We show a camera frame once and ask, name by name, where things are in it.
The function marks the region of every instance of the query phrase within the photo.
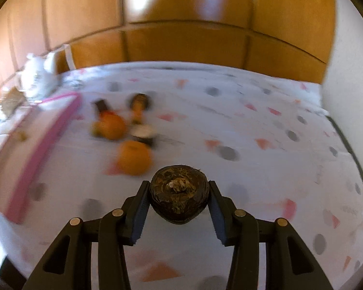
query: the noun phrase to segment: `white wall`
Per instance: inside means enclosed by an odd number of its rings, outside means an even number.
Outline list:
[[[363,18],[350,0],[336,0],[336,31],[323,83],[323,105],[363,168]],[[363,276],[363,265],[343,289]]]

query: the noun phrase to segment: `white kettle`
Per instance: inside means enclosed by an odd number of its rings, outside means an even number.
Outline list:
[[[28,61],[24,70],[18,72],[16,88],[24,92],[28,101],[42,100],[49,96],[59,85],[56,72],[55,52],[47,55],[47,58],[35,56],[33,53],[27,55]]]

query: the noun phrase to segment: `metal pin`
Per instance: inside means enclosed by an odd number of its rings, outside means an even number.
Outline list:
[[[246,212],[243,209],[236,209],[234,212],[235,216],[237,217],[244,217],[246,216]]]
[[[118,209],[113,210],[111,214],[114,217],[120,217],[124,214],[124,211],[122,209],[118,208]]]
[[[287,226],[287,220],[286,220],[286,219],[284,219],[284,218],[279,218],[279,219],[277,220],[277,224],[278,224],[279,226]]]
[[[76,226],[81,222],[81,220],[78,217],[72,218],[72,220],[70,220],[70,224],[72,226]]]

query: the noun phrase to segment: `bed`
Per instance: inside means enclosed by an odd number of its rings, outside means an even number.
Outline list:
[[[4,247],[25,276],[70,218],[99,218],[134,195],[141,180],[180,163],[201,169],[256,218],[288,219],[334,289],[360,268],[363,174],[320,106],[320,85],[215,65],[147,62],[65,73],[57,94],[73,89],[82,107],[35,178],[22,226],[0,214]],[[106,99],[128,119],[126,101],[136,92],[152,98],[145,117],[159,136],[153,168],[128,177],[113,169],[118,145],[91,137],[89,126],[94,101]],[[142,238],[125,250],[132,287],[225,284],[232,249],[220,245],[209,218],[206,209],[175,226],[150,210]],[[260,250],[263,289],[263,245]]]

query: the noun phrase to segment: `wooden headboard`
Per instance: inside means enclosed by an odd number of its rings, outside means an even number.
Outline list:
[[[7,0],[0,89],[63,43],[78,67],[192,61],[321,83],[334,27],[335,0]]]

